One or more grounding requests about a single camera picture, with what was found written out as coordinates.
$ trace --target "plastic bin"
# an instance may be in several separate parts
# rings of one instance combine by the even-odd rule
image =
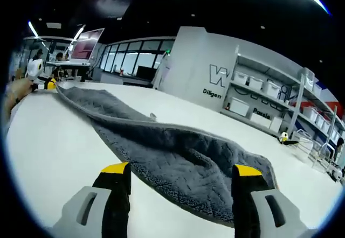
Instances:
[[[336,131],[336,129],[334,128],[332,133],[330,134],[330,140],[333,141],[333,143],[337,143],[338,139],[340,138],[340,134],[338,133],[338,131]]]
[[[330,127],[330,123],[328,121],[324,121],[322,125],[322,131],[325,132],[326,134],[328,133]]]
[[[255,89],[255,90],[261,90],[262,86],[263,86],[263,80],[261,79],[257,79],[253,76],[249,77],[249,87]]]
[[[274,117],[271,122],[270,129],[272,129],[275,132],[279,132],[281,124],[282,124],[282,118]]]
[[[318,114],[317,118],[316,118],[316,125],[322,129],[323,123],[325,122],[325,118],[321,116],[321,114]]]
[[[315,78],[314,72],[304,67],[301,70],[299,70],[298,75],[300,76],[301,80],[302,78],[304,78],[305,80],[304,87],[312,92],[313,87],[314,87],[314,78]]]
[[[314,107],[304,107],[303,114],[307,116],[310,121],[315,122],[319,113]]]
[[[245,85],[247,83],[247,79],[248,79],[248,75],[246,75],[246,74],[244,74],[242,72],[238,72],[238,71],[234,72],[233,80],[236,83],[240,83],[242,85]]]
[[[245,103],[244,101],[241,101],[240,99],[232,97],[230,99],[229,110],[245,117],[249,110],[249,104]]]
[[[266,128],[270,128],[271,121],[265,117],[262,117],[256,113],[252,113],[252,115],[249,118],[252,122],[255,122],[257,124],[260,124]]]
[[[272,82],[265,82],[263,92],[273,98],[278,98],[280,87]]]
[[[316,97],[320,98],[321,90],[322,90],[322,88],[320,86],[318,86],[317,84],[314,84],[314,86],[313,86],[313,93],[315,94]]]

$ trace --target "storage shelf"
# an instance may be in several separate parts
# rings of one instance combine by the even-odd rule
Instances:
[[[301,82],[297,78],[292,77],[291,75],[279,70],[278,68],[262,64],[242,55],[238,56],[237,64],[253,69],[262,74],[271,76],[272,78],[275,78],[288,86],[299,86],[301,84]]]
[[[252,122],[248,118],[246,118],[246,117],[244,117],[242,115],[239,115],[237,113],[234,113],[232,111],[229,111],[229,110],[226,110],[226,109],[222,109],[220,111],[220,113],[225,115],[225,116],[231,117],[231,118],[233,118],[233,119],[235,119],[237,121],[241,121],[241,122],[243,122],[243,123],[245,123],[245,124],[247,124],[247,125],[249,125],[249,126],[251,126],[253,128],[261,130],[261,131],[263,131],[263,132],[265,132],[265,133],[267,133],[267,134],[269,134],[271,136],[274,136],[274,137],[278,137],[279,136],[279,134],[277,132],[275,132],[275,131],[273,131],[273,130],[265,127],[265,126],[262,126],[262,125],[260,125],[258,123]]]
[[[294,107],[292,107],[292,106],[290,106],[290,105],[288,105],[288,104],[286,104],[286,103],[284,103],[284,102],[282,102],[282,101],[280,101],[280,100],[278,100],[278,99],[276,99],[274,97],[271,97],[271,96],[265,94],[264,92],[262,92],[260,90],[256,90],[256,89],[251,88],[249,86],[242,85],[241,83],[237,83],[237,82],[235,82],[233,80],[230,81],[230,84],[232,86],[235,86],[235,87],[241,88],[243,90],[247,90],[247,91],[249,91],[251,93],[257,94],[258,96],[263,97],[263,98],[265,98],[265,99],[267,99],[267,100],[269,100],[271,102],[274,102],[275,104],[278,104],[281,107],[284,107],[284,108],[286,108],[286,109],[288,109],[290,111],[294,110]]]
[[[324,101],[321,101],[320,98],[318,98],[310,90],[304,88],[303,96],[307,98],[308,100],[310,100],[311,102],[313,102],[322,111],[325,111],[327,113],[332,113],[332,114],[334,113],[333,110]],[[345,130],[345,125],[338,116],[336,116],[335,118],[335,124],[340,130]]]
[[[275,79],[281,81],[282,83],[284,83],[288,86],[294,87],[294,89],[298,89],[301,85],[301,82],[297,78],[294,78],[293,76],[291,76],[291,75],[289,75],[289,74],[287,74],[287,73],[285,73],[285,72],[283,72],[277,68],[262,64],[258,61],[244,57],[242,55],[238,56],[237,64],[239,64],[241,66],[245,66],[245,67],[250,68],[250,69],[253,69],[253,70],[260,72],[262,74],[271,76],[272,78],[275,78]],[[315,104],[315,106],[318,107],[319,109],[321,109],[322,111],[324,111],[326,113],[334,114],[333,110],[325,102],[323,102],[319,97],[317,97],[313,92],[311,92],[310,90],[308,90],[305,87],[303,88],[303,96],[306,99],[312,101]],[[314,127],[313,122],[311,122],[311,121],[306,121],[306,122],[310,123]],[[339,130],[345,131],[345,124],[342,122],[342,120],[337,115],[335,115],[335,125],[339,128]]]
[[[298,113],[298,117],[304,120],[305,122],[309,123],[314,130],[317,130],[318,132],[322,133],[326,138],[328,137],[328,134],[325,133],[318,125],[316,125],[315,122],[312,122],[306,115]]]

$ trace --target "gray towel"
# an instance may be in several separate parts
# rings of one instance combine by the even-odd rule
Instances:
[[[105,90],[57,90],[67,104],[92,119],[99,136],[116,156],[131,163],[141,180],[195,215],[233,226],[234,164],[255,167],[270,188],[277,186],[268,159],[245,151],[233,141],[190,127],[155,122]]]

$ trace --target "shelf post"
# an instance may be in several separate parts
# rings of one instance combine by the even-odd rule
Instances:
[[[336,118],[336,111],[337,111],[337,110],[338,110],[338,107],[335,106],[335,108],[334,108],[334,114],[333,114],[333,118],[332,118],[332,123],[331,123],[331,125],[330,125],[330,127],[329,127],[329,130],[328,130],[328,136],[327,136],[327,139],[326,139],[326,144],[329,143],[330,136],[331,136],[331,134],[332,134],[332,132],[333,132],[333,129],[334,129],[335,118]],[[325,146],[322,148],[322,151],[321,151],[322,154],[325,154],[326,146],[327,146],[327,145],[325,145]]]
[[[298,90],[296,106],[295,106],[295,109],[293,110],[293,115],[292,115],[289,127],[287,128],[287,134],[289,137],[291,137],[293,128],[294,128],[296,120],[297,120],[298,113],[300,112],[301,101],[302,101],[303,90],[304,90],[304,82],[305,82],[305,78],[301,78],[301,84],[300,84],[300,88]]]

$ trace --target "table surface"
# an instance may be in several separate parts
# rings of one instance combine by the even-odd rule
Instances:
[[[63,83],[67,88],[72,85],[105,89],[147,116],[154,113],[159,122],[203,129],[265,156],[273,165],[281,192],[300,209],[301,220],[309,228],[323,222],[341,194],[341,184],[299,161],[292,148],[220,113],[153,89]],[[104,167],[120,162],[89,120],[61,103],[55,92],[41,91],[27,96],[7,135],[13,179],[29,211],[43,227],[53,226],[61,217],[63,205],[82,187],[91,186]],[[184,211],[134,174],[130,203],[129,238],[234,237],[233,228]]]

